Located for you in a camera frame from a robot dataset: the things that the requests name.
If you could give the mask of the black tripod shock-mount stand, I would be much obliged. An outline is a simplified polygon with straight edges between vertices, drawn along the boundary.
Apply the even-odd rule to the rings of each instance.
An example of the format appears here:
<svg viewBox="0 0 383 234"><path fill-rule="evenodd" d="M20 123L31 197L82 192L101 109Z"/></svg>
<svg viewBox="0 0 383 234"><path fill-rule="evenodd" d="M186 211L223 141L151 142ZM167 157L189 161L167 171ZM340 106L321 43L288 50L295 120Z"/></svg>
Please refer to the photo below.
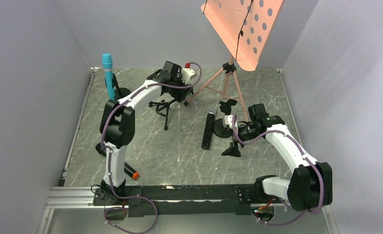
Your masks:
<svg viewBox="0 0 383 234"><path fill-rule="evenodd" d="M168 119L169 119L169 110L173 103L177 102L177 99L172 99L171 101L166 102L164 99L160 102L149 102L148 106L150 108L155 107L155 112L165 118L164 130L168 130Z"/></svg>

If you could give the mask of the black glitter microphone silver head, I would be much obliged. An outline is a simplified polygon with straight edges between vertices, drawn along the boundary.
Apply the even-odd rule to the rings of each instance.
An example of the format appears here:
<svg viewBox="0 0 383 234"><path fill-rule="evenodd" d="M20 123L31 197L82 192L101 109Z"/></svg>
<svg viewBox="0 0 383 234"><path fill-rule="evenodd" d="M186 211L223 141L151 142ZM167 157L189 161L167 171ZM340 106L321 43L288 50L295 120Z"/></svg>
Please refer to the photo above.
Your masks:
<svg viewBox="0 0 383 234"><path fill-rule="evenodd" d="M202 144L201 144L201 148L203 150L210 149L211 137L213 133L216 115L217 115L217 109L215 107L211 107L208 109L207 118L205 122L205 129L204 129Z"/></svg>

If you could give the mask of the black round-base mic stand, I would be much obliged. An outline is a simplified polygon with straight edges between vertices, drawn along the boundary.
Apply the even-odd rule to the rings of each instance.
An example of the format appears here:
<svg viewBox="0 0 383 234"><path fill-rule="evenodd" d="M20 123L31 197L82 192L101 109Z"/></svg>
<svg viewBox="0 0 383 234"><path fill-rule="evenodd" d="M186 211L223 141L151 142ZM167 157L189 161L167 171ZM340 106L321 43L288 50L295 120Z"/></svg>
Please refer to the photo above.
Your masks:
<svg viewBox="0 0 383 234"><path fill-rule="evenodd" d="M113 81L113 88L115 91L115 100L119 100L121 98L124 98L124 97L130 95L131 91L128 88L124 88L124 87L120 88L119 87L116 75L114 73L113 73L112 81Z"/></svg>

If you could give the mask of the blue toy microphone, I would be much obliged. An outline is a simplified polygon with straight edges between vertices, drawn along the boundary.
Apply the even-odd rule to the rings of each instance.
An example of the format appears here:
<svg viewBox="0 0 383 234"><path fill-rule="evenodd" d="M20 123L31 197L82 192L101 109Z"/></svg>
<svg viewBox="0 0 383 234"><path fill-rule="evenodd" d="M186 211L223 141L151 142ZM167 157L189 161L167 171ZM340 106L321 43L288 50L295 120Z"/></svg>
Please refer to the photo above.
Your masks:
<svg viewBox="0 0 383 234"><path fill-rule="evenodd" d="M102 54L102 66L104 69L108 96L110 99L115 100L115 91L113 87L113 60L111 54Z"/></svg>

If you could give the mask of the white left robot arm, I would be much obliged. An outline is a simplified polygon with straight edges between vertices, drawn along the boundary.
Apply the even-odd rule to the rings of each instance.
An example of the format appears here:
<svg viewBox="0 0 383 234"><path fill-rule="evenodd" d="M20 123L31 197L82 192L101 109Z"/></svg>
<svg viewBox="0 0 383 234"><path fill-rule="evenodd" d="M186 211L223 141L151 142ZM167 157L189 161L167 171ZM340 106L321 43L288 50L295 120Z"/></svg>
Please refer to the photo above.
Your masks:
<svg viewBox="0 0 383 234"><path fill-rule="evenodd" d="M135 135L136 112L163 94L169 94L174 102L182 102L200 78L201 73L189 63L181 67L166 61L133 92L106 102L100 125L100 146L106 154L105 175L100 184L104 192L117 198L126 196L125 154Z"/></svg>

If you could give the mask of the black right round-base stand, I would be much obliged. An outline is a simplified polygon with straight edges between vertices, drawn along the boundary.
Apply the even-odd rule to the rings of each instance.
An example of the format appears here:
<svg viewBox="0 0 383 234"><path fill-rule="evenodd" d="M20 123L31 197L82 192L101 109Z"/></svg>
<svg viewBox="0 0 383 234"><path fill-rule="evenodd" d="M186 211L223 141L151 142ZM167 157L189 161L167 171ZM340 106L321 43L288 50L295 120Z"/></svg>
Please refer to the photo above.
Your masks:
<svg viewBox="0 0 383 234"><path fill-rule="evenodd" d="M237 100L235 99L228 99L227 101L221 101L220 104L220 112L224 113L224 116L222 118L217 119L214 122L214 134L219 138L228 138L232 135L232 130L228 127L226 124L226 120L228 116L231 114L232 106L235 106L237 104Z"/></svg>

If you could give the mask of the black microphone orange end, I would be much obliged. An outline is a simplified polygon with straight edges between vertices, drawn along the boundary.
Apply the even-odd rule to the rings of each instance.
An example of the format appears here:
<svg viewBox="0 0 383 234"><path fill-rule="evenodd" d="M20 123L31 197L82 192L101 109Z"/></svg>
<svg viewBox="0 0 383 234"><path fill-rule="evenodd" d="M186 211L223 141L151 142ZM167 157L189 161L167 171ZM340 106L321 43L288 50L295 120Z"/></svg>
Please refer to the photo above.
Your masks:
<svg viewBox="0 0 383 234"><path fill-rule="evenodd" d="M102 155L102 156L106 156L106 150L103 149L101 147L101 144L98 143L96 146L95 146L95 149L96 151ZM125 162L124 164L124 172L130 176L133 180L138 180L139 177L140 177L140 174L137 170L135 170L133 167L131 167L127 162Z"/></svg>

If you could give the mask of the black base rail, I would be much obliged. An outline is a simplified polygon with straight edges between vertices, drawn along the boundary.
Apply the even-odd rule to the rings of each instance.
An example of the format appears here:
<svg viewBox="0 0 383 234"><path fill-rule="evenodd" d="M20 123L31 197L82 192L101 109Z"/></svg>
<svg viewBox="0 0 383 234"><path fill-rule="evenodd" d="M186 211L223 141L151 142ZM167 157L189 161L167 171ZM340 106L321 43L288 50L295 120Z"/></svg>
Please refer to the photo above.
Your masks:
<svg viewBox="0 0 383 234"><path fill-rule="evenodd" d="M228 214L250 215L277 197L260 193L253 184L126 186L129 199L114 197L97 188L94 206L128 206L129 217L145 215Z"/></svg>

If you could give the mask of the aluminium frame rail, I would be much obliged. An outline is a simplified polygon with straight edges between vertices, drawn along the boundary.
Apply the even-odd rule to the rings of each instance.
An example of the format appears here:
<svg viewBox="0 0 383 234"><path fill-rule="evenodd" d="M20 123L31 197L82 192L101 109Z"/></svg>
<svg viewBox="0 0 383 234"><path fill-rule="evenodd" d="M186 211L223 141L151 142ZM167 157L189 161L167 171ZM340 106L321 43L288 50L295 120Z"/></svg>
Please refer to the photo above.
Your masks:
<svg viewBox="0 0 383 234"><path fill-rule="evenodd" d="M128 213L113 210L91 187L53 187L39 234L336 234L328 207L300 214L274 200L269 225L251 212L266 204L250 185L128 186Z"/></svg>

